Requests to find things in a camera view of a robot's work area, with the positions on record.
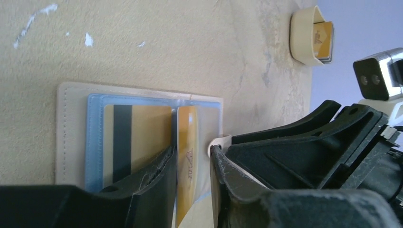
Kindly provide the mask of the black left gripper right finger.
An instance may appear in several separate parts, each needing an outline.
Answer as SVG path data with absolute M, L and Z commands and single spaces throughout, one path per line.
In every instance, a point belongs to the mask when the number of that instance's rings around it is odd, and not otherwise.
M 218 146 L 210 153 L 216 228 L 398 228 L 391 206 L 370 190 L 270 190 L 230 162 Z

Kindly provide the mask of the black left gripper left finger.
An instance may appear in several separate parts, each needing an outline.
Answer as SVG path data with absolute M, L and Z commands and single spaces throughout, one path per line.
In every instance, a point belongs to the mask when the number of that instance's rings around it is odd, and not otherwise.
M 3 228 L 169 228 L 176 197 L 177 150 L 168 147 L 122 180 L 90 193 L 74 185 L 0 188 Z

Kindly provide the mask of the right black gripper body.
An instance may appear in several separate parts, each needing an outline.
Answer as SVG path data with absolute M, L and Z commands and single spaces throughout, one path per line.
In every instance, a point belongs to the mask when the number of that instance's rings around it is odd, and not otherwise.
M 402 126 L 376 125 L 346 162 L 343 189 L 372 190 L 403 213 L 403 151 L 395 143 Z

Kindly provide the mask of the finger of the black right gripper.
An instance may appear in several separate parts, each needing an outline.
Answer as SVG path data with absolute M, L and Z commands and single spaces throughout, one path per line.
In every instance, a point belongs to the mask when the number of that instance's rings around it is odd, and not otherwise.
M 296 122 L 268 130 L 233 136 L 232 144 L 249 143 L 310 132 L 329 123 L 340 107 L 341 104 L 336 101 L 325 100 L 318 108 Z
M 226 156 L 270 189 L 340 188 L 346 162 L 388 116 L 367 105 L 340 107 L 326 125 L 307 133 L 232 144 Z

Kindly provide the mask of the gold credit card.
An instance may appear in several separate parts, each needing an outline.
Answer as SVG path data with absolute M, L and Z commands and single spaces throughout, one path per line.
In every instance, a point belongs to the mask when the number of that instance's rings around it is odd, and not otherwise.
M 179 107 L 177 116 L 178 184 L 175 226 L 179 227 L 194 203 L 193 154 L 197 150 L 198 140 L 196 107 Z
M 139 170 L 172 141 L 169 106 L 108 104 L 103 119 L 105 188 Z

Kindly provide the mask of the beige leather card holder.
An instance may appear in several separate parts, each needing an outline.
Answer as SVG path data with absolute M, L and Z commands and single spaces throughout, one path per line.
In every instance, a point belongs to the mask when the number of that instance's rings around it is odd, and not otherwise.
M 104 107 L 116 104 L 171 107 L 172 141 L 168 147 L 175 147 L 177 152 L 178 108 L 195 106 L 198 140 L 193 154 L 194 203 L 210 194 L 208 145 L 223 132 L 221 98 L 75 82 L 64 82 L 58 87 L 56 185 L 74 185 L 90 193 L 104 189 Z

